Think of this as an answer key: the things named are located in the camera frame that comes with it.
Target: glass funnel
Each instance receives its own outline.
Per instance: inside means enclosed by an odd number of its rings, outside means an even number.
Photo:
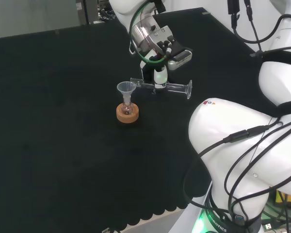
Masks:
[[[121,106],[121,112],[130,115],[134,112],[134,105],[130,102],[130,97],[137,85],[132,82],[121,82],[117,85],[117,89],[122,93],[124,102]]]

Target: black cable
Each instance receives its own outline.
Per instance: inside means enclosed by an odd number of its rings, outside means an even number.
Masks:
[[[285,209],[285,213],[286,213],[286,229],[287,229],[287,232],[289,232],[289,217],[288,217],[288,209],[287,209],[287,203],[286,203],[286,199],[283,198],[282,196],[282,193],[280,191],[278,191],[279,195],[280,195],[280,198],[281,198],[281,201],[283,203],[283,208]]]
[[[270,124],[269,125],[269,128],[275,126],[278,122],[280,121],[280,118],[278,118],[274,123]],[[224,180],[224,190],[225,192],[230,195],[229,191],[227,190],[227,181],[228,181],[228,178],[231,174],[231,172],[233,171],[233,169],[235,168],[235,166],[250,152],[252,151],[255,147],[257,147],[261,142],[263,142],[266,138],[268,138],[269,136],[271,136],[272,134],[278,132],[279,130],[282,130],[288,126],[291,125],[291,122],[286,124],[286,125],[282,125],[280,126],[279,128],[277,129],[274,129],[273,131],[271,131],[270,133],[268,133],[266,136],[264,136],[260,141],[258,141],[255,145],[253,145],[250,149],[248,149],[244,154],[242,154],[241,157],[239,157],[236,162],[232,165],[232,167],[230,168],[230,170],[227,172],[227,175],[225,177],[225,180]]]
[[[222,144],[224,144],[224,141],[223,141],[223,140],[221,140],[221,141],[219,141],[219,142],[217,142],[217,143],[211,145],[210,147],[204,149],[202,152],[200,152],[200,153],[198,154],[197,157],[194,158],[193,162],[192,162],[191,165],[190,165],[190,168],[189,168],[189,169],[187,170],[187,172],[185,173],[185,176],[184,176],[184,179],[183,179],[183,183],[182,183],[182,193],[183,193],[183,196],[184,196],[185,200],[186,200],[188,203],[190,203],[190,204],[192,204],[192,205],[194,205],[194,206],[197,206],[197,207],[199,207],[199,208],[206,209],[206,210],[211,210],[211,211],[216,211],[216,212],[228,213],[228,210],[219,209],[219,208],[211,208],[211,207],[207,207],[207,206],[205,206],[205,205],[201,205],[201,204],[199,204],[199,203],[196,203],[195,201],[192,201],[192,200],[190,199],[190,197],[189,197],[189,196],[186,194],[186,192],[185,192],[185,183],[186,183],[186,180],[187,180],[187,178],[188,178],[188,175],[190,174],[191,170],[194,168],[195,161],[196,161],[197,159],[201,158],[203,155],[205,155],[205,154],[208,153],[209,151],[211,151],[212,149],[214,149],[214,148],[216,148],[216,147],[218,147],[218,146],[220,146],[220,145],[222,145]]]
[[[261,195],[264,195],[264,194],[267,194],[269,192],[272,192],[272,191],[275,191],[279,188],[281,188],[282,186],[286,185],[287,183],[291,182],[291,176],[288,177],[287,179],[285,179],[283,182],[271,187],[271,188],[268,188],[268,189],[265,189],[263,191],[260,191],[260,192],[257,192],[257,193],[254,193],[254,194],[251,194],[251,195],[247,195],[245,197],[242,197],[242,198],[239,198],[237,201],[233,202],[232,203],[232,208],[240,201],[243,201],[243,200],[247,200],[247,199],[250,199],[250,198],[255,198],[255,197],[258,197],[258,196],[261,196]]]
[[[248,221],[248,220],[249,220],[249,216],[248,216],[248,214],[246,213],[246,211],[244,210],[243,204],[240,202],[239,205],[240,205],[240,207],[241,207],[241,210],[242,210],[244,216],[246,217],[246,221]]]
[[[284,19],[284,18],[291,18],[291,15],[290,15],[290,14],[284,14],[284,15],[281,15],[281,16],[279,17],[279,19],[278,19],[278,21],[277,21],[277,23],[276,23],[276,25],[275,25],[273,31],[272,31],[272,32],[271,32],[267,37],[265,37],[264,39],[258,40],[258,41],[251,41],[251,40],[246,40],[246,39],[242,38],[240,35],[238,35],[238,33],[237,33],[235,27],[233,27],[233,31],[234,31],[234,34],[236,35],[236,37],[237,37],[238,39],[240,39],[240,40],[241,40],[242,42],[244,42],[244,43],[247,43],[247,44],[257,44],[257,43],[262,43],[262,42],[264,42],[264,41],[267,41],[269,38],[271,38],[271,37],[275,34],[275,32],[277,31],[277,29],[278,29],[278,27],[279,27],[279,25],[280,25],[281,20]]]
[[[282,202],[284,203],[284,205],[286,206],[287,205],[287,203],[288,203],[288,194],[286,194],[285,195],[285,199],[283,200],[283,199],[281,199],[282,200]],[[278,219],[280,219],[282,216],[283,216],[283,212],[285,211],[285,209],[284,208],[281,208],[281,211],[280,211],[280,213],[278,213],[278,216],[275,218],[275,220],[278,220]]]
[[[270,206],[269,204],[266,204],[266,206],[268,207],[268,208],[270,208],[273,212],[275,212],[276,214],[281,214],[278,210],[276,210],[274,207],[272,207],[272,206]]]
[[[267,217],[270,217],[271,219],[275,219],[276,218],[275,216],[272,216],[271,214],[269,214],[265,210],[263,210],[262,213],[265,214]]]
[[[250,23],[251,23],[251,26],[252,26],[252,29],[253,29],[253,32],[254,32],[254,36],[256,37],[257,41],[259,41],[257,30],[256,30],[256,27],[253,24],[253,21],[250,21]],[[262,47],[261,47],[261,43],[260,42],[258,42],[258,46],[259,46],[259,50],[262,51]]]
[[[276,139],[273,143],[271,143],[265,150],[263,150],[247,167],[246,169],[242,172],[242,174],[239,176],[239,178],[237,179],[237,181],[234,183],[231,191],[230,191],[230,195],[228,197],[228,210],[231,216],[234,216],[233,213],[233,207],[235,206],[236,203],[242,201],[242,200],[246,200],[250,197],[257,197],[257,196],[261,196],[263,194],[269,193],[273,190],[276,190],[280,187],[282,187],[283,185],[289,183],[291,181],[291,176],[289,178],[287,178],[285,181],[281,182],[278,185],[273,186],[272,188],[269,189],[265,189],[261,192],[257,192],[255,194],[251,194],[248,195],[246,197],[240,198],[238,200],[236,200],[235,202],[233,202],[232,204],[232,198],[233,198],[233,194],[238,186],[238,184],[240,183],[240,181],[243,179],[243,177],[249,172],[249,170],[268,152],[270,151],[273,147],[275,147],[278,143],[280,143],[283,139],[285,139],[287,136],[289,136],[291,134],[291,129],[288,130],[286,133],[284,133],[283,135],[281,135],[278,139]]]
[[[283,47],[283,48],[278,48],[278,49],[274,49],[274,50],[268,50],[268,51],[264,51],[264,52],[259,52],[259,55],[264,55],[264,54],[268,54],[268,53],[272,53],[272,52],[278,52],[278,51],[285,51],[285,50],[291,50],[291,47]]]

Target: sticker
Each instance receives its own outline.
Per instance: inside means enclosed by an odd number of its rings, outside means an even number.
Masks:
[[[77,10],[78,10],[78,11],[79,11],[79,10],[82,10],[82,3],[81,3],[81,2],[76,3],[76,5],[77,5]]]
[[[215,105],[215,102],[212,101],[205,101],[203,102],[204,105]]]

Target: wire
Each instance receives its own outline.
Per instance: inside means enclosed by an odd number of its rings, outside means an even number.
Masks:
[[[274,123],[270,124],[269,127],[273,127],[275,126],[278,122],[280,121],[280,118],[278,118]],[[255,147],[257,147],[261,142],[263,142],[266,138],[268,138],[269,136],[271,136],[272,134],[278,132],[279,130],[282,130],[288,126],[291,125],[291,122],[286,124],[286,125],[283,125],[283,126],[280,126],[279,128],[277,129],[274,129],[273,131],[271,131],[269,134],[267,134],[266,136],[264,136],[260,141],[258,141],[255,145],[253,145],[250,149],[248,149],[244,154],[242,154],[241,157],[239,157],[236,162],[232,165],[232,167],[230,168],[230,170],[227,172],[227,175],[225,177],[225,180],[224,180],[224,190],[225,192],[230,195],[229,191],[227,190],[227,181],[228,181],[228,178],[231,174],[231,172],[233,171],[233,169],[235,168],[235,166],[250,152],[252,151]]]
[[[261,52],[259,54],[264,55],[264,54],[268,54],[268,53],[272,53],[272,52],[285,51],[285,50],[291,50],[291,47],[283,47],[283,48],[278,48],[278,49],[274,49],[274,50],[268,50],[268,51]]]
[[[252,29],[253,29],[253,32],[254,32],[254,36],[256,37],[257,41],[259,41],[257,30],[256,30],[256,27],[253,24],[253,21],[250,21],[250,23],[251,23],[251,26],[252,26]],[[259,46],[259,50],[262,51],[262,47],[261,47],[261,43],[260,42],[258,42],[258,46]]]
[[[194,206],[197,206],[197,207],[199,207],[199,208],[206,209],[206,210],[211,210],[211,211],[216,211],[216,212],[228,213],[228,210],[225,210],[225,209],[211,208],[211,207],[208,207],[208,206],[205,206],[205,205],[201,205],[201,204],[199,204],[199,203],[196,203],[196,202],[192,201],[191,198],[190,198],[190,197],[186,194],[186,192],[185,192],[185,184],[186,184],[186,180],[187,180],[187,178],[188,178],[188,175],[190,174],[190,172],[191,172],[192,169],[194,168],[195,161],[196,161],[197,159],[201,158],[203,155],[205,155],[205,154],[208,153],[209,151],[211,151],[212,149],[214,149],[214,148],[216,148],[216,147],[218,147],[218,146],[220,146],[220,145],[222,145],[222,144],[224,144],[224,141],[223,141],[223,140],[221,140],[221,141],[219,141],[219,142],[217,142],[217,143],[211,145],[210,147],[204,149],[202,152],[200,152],[200,153],[198,154],[197,157],[195,157],[194,161],[193,161],[193,162],[191,163],[191,165],[190,165],[190,168],[189,168],[189,169],[187,170],[187,172],[185,173],[185,176],[184,176],[184,179],[183,179],[183,183],[182,183],[182,192],[183,192],[183,195],[184,195],[185,200],[186,200],[188,203],[190,203],[190,204],[192,204],[192,205],[194,205]]]
[[[269,214],[268,212],[266,212],[264,210],[262,213],[265,214],[267,217],[270,217],[271,219],[276,218],[275,216],[272,216],[271,214]]]
[[[244,210],[243,204],[242,204],[241,202],[239,202],[239,205],[240,205],[240,207],[241,207],[241,210],[242,210],[244,216],[246,217],[246,221],[248,221],[248,220],[249,220],[249,216],[248,216],[248,214],[246,213],[246,211]]]
[[[281,214],[283,217],[286,217],[286,215],[285,214],[282,214],[282,213],[280,213],[278,210],[276,210],[274,207],[272,207],[272,206],[270,206],[269,204],[266,204],[266,206],[268,207],[268,208],[270,208],[273,212],[275,212],[276,214]]]
[[[285,200],[282,196],[282,193],[280,191],[278,191],[278,193],[280,195],[281,201],[283,202],[283,208],[285,209],[285,213],[286,213],[286,224],[287,224],[286,229],[287,229],[287,232],[290,232],[289,231],[288,209],[287,209],[287,202],[286,202],[288,200],[288,198],[287,198],[287,200]]]
[[[281,199],[282,200],[282,202],[284,203],[284,205],[287,205],[287,203],[288,203],[288,194],[286,194],[285,195],[285,199],[283,200],[283,199]],[[275,220],[278,220],[278,219],[280,219],[282,216],[283,216],[283,212],[285,211],[285,209],[284,208],[281,208],[281,211],[280,211],[280,213],[278,213],[278,216],[275,218]]]
[[[235,182],[234,186],[231,189],[230,192],[230,196],[228,199],[228,210],[230,212],[230,214],[233,214],[233,207],[235,206],[235,204],[239,203],[240,201],[246,200],[246,199],[250,199],[250,198],[254,198],[254,197],[258,197],[264,194],[267,194],[271,191],[275,191],[278,188],[286,185],[287,183],[289,183],[291,181],[291,176],[288,177],[287,179],[285,179],[284,181],[282,181],[281,183],[274,185],[271,188],[265,189],[263,191],[251,194],[251,195],[247,195],[245,197],[239,198],[238,200],[232,202],[232,195],[234,194],[236,187],[238,186],[239,182],[243,179],[243,177],[247,174],[247,172],[254,166],[254,164],[256,164],[268,151],[270,151],[274,146],[276,146],[279,142],[281,142],[284,138],[286,138],[287,136],[289,136],[291,134],[291,129],[288,130],[286,133],[284,133],[282,136],[280,136],[278,139],[276,139],[273,143],[271,143],[265,150],[263,150],[248,166],[247,168],[242,172],[242,174],[239,176],[239,178],[237,179],[237,181]]]
[[[281,15],[281,16],[279,17],[279,19],[278,19],[278,21],[277,21],[277,23],[276,23],[276,25],[275,25],[273,31],[272,31],[272,32],[271,32],[267,37],[265,37],[264,39],[261,39],[261,40],[257,40],[257,41],[246,40],[246,39],[242,38],[240,35],[238,35],[238,33],[237,33],[237,31],[236,31],[236,28],[233,28],[233,31],[234,31],[234,34],[236,35],[236,37],[237,37],[238,39],[240,39],[241,41],[243,41],[244,43],[247,43],[247,44],[257,44],[257,43],[262,43],[262,42],[264,42],[264,41],[267,41],[269,38],[271,38],[271,37],[275,34],[275,32],[277,31],[277,29],[278,29],[278,27],[279,27],[279,25],[280,25],[281,20],[284,19],[284,18],[291,18],[291,15],[290,15],[290,14],[284,14],[284,15]]]
[[[131,22],[130,22],[130,26],[129,26],[129,37],[130,37],[130,41],[131,41],[131,44],[133,46],[133,48],[135,49],[136,53],[139,55],[139,57],[141,58],[141,60],[143,62],[145,62],[146,64],[161,64],[162,62],[165,61],[165,59],[167,58],[167,56],[164,56],[162,59],[158,60],[158,61],[151,61],[151,60],[148,60],[146,59],[144,56],[142,56],[140,54],[140,52],[137,50],[137,48],[135,47],[135,43],[132,39],[132,26],[133,26],[133,23],[134,21],[136,20],[136,18],[138,17],[139,14],[142,13],[142,11],[145,9],[145,7],[150,4],[149,0],[147,0],[146,2],[144,2],[140,7],[139,9],[135,12],[135,14],[133,15],[132,19],[131,19]]]

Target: green cable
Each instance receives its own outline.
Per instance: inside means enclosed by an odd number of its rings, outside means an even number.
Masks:
[[[150,3],[148,3],[147,5],[145,5],[143,8],[141,8],[140,9],[140,11],[138,12],[138,14],[137,14],[137,16],[136,16],[136,18],[142,13],[142,11],[149,5]],[[154,64],[157,64],[157,63],[160,63],[160,62],[162,62],[162,61],[164,61],[165,59],[166,59],[166,55],[162,58],[162,59],[160,59],[160,60],[158,60],[158,61],[151,61],[151,60],[148,60],[148,59],[146,59],[144,56],[142,56],[141,54],[140,54],[140,52],[135,48],[135,51],[139,54],[139,56],[141,57],[141,59],[145,62],[145,63],[154,63]]]

